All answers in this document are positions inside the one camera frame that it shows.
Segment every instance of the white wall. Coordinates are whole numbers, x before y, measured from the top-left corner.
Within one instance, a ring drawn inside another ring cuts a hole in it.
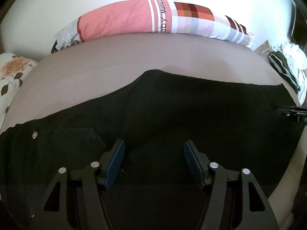
[[[54,35],[82,14],[121,0],[16,0],[0,25],[7,52],[41,60],[50,53]],[[255,34],[252,49],[267,39],[288,41],[292,0],[179,0],[216,10]]]

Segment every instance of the beige fabric surface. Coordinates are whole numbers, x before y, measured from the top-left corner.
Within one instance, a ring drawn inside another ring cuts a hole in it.
[[[12,100],[1,131],[111,93],[150,69],[226,82],[283,83],[298,104],[290,85],[244,46],[184,34],[126,34],[78,44],[45,57]],[[285,175],[269,198],[279,225],[289,217],[306,152],[305,129]]]

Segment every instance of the black and white striped fabric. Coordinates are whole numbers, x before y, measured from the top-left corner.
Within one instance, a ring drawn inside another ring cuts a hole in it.
[[[298,85],[297,79],[294,75],[285,67],[281,59],[279,59],[275,54],[271,53],[268,55],[271,66],[275,69],[279,75],[286,80],[290,86],[294,89],[296,93],[300,91],[300,86]]]

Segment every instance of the pillow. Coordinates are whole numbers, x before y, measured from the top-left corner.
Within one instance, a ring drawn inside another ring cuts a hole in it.
[[[0,54],[0,128],[15,93],[36,64],[13,53]]]
[[[251,47],[254,35],[228,16],[209,8],[168,0],[128,0],[82,15],[56,34],[51,53],[111,35],[176,33],[227,40]]]

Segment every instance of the floral pillow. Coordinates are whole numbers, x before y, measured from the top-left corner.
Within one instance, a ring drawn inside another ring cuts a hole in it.
[[[36,61],[13,53],[0,54],[0,128],[15,93],[36,65]]]

